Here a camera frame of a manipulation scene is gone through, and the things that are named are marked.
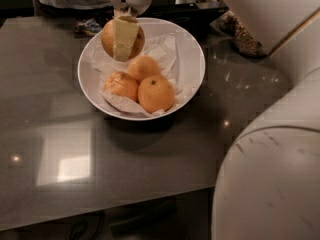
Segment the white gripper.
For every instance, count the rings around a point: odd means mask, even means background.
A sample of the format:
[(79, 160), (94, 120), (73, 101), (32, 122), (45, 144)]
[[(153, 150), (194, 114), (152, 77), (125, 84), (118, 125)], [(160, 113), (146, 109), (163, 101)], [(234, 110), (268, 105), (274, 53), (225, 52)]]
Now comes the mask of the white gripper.
[(119, 15), (113, 20), (113, 57), (117, 61), (126, 62), (139, 51), (137, 43), (140, 25), (135, 18), (143, 14), (152, 0), (110, 0), (113, 8), (129, 15)]

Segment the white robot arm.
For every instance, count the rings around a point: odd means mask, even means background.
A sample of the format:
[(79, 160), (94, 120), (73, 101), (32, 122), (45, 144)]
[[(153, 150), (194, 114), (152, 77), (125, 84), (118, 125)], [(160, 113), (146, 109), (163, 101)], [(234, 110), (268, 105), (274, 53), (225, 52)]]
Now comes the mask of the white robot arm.
[(320, 240), (320, 0), (223, 0), (290, 90), (235, 140), (211, 240)]

